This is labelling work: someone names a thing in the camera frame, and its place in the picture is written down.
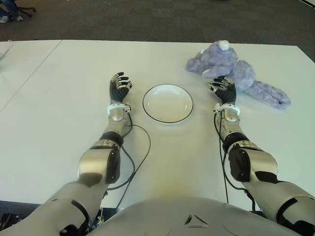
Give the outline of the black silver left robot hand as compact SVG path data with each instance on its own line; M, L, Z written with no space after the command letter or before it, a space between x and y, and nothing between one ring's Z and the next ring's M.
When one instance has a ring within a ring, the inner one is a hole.
M132 83L129 77L124 75L124 72L119 72L113 75L110 79L109 94L111 104L122 103L132 88Z

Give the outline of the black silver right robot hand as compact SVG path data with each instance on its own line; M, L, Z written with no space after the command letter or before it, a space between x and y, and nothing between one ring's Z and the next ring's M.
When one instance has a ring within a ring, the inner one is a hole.
M227 76L214 78L211 83L207 84L210 91L224 103L235 104L237 92L234 82Z

